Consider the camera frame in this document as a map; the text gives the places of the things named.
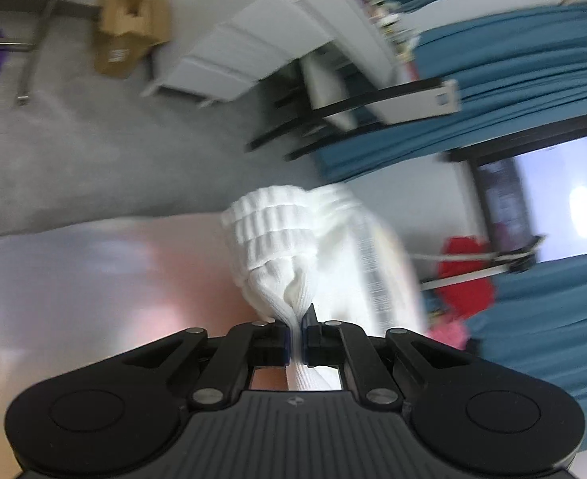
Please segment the white knit garment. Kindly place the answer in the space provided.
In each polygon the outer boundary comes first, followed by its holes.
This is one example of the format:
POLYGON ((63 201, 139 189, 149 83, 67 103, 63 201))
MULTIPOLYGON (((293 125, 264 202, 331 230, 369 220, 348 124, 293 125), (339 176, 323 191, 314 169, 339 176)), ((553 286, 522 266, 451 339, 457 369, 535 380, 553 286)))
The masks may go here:
POLYGON ((302 360, 302 319, 359 325, 370 336, 392 328, 425 334, 429 320, 408 252, 396 232, 344 185, 264 187, 221 216, 231 274, 264 320, 292 335, 292 390, 336 390, 326 366, 302 360))

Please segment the pink garment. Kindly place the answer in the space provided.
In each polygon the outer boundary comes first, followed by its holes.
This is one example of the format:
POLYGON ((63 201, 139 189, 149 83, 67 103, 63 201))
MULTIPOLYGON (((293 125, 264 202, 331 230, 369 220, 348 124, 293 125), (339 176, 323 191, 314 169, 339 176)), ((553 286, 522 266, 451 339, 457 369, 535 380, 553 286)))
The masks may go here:
POLYGON ((459 320, 438 322, 427 331, 427 337, 437 343, 463 350, 470 336, 465 324, 459 320))

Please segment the pastel tie-dye bed sheet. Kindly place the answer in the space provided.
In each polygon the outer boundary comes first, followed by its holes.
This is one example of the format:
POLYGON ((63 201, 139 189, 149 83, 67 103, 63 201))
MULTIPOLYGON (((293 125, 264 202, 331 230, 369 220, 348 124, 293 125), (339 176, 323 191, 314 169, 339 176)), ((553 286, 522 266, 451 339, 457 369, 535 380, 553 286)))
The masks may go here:
POLYGON ((24 389, 187 328, 261 325, 214 214, 0 237, 0 478, 21 466, 4 415, 24 389))

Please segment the white desk with black legs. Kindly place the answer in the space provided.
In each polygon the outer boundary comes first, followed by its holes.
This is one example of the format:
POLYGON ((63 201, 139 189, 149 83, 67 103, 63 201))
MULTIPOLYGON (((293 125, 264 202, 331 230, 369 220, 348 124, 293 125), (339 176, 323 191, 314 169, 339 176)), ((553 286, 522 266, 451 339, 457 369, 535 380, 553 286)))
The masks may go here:
POLYGON ((340 51, 315 50, 294 63, 299 85, 280 105, 299 99, 292 120, 257 136, 247 144, 255 151, 293 131, 312 141, 287 154, 299 159, 327 146, 395 125, 445 117, 461 110, 458 82, 453 79, 410 80, 405 65, 391 52, 382 29, 371 21, 359 0, 299 0, 302 9, 332 37, 340 51))

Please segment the white drawer cabinet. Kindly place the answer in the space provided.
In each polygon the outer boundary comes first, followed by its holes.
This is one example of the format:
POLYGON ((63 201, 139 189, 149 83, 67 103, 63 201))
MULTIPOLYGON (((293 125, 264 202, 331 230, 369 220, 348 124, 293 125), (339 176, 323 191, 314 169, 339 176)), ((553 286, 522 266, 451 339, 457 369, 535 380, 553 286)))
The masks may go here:
POLYGON ((173 37, 152 55, 162 88, 213 102, 238 99, 333 36, 303 0, 170 0, 173 37))

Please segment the teal curtain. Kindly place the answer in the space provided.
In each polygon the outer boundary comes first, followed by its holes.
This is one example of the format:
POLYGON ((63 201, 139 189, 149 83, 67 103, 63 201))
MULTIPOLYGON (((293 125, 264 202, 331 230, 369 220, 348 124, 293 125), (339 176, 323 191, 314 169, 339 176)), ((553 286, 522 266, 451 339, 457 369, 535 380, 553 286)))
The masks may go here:
MULTIPOLYGON (((457 80, 459 113, 322 148, 324 177, 351 180, 587 115, 587 3, 435 28, 422 37, 418 65, 425 76, 457 80)), ((563 387, 587 420, 587 254, 501 275, 496 286, 494 306, 471 319, 483 357, 563 387)))

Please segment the brown cardboard box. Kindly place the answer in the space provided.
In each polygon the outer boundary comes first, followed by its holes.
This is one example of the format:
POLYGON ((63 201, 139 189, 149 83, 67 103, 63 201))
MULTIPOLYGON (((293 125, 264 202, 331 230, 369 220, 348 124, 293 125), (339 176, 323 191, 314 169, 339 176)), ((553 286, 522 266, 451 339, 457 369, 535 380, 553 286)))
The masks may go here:
POLYGON ((153 48, 171 38, 170 0, 100 0, 94 69, 125 79, 153 48))

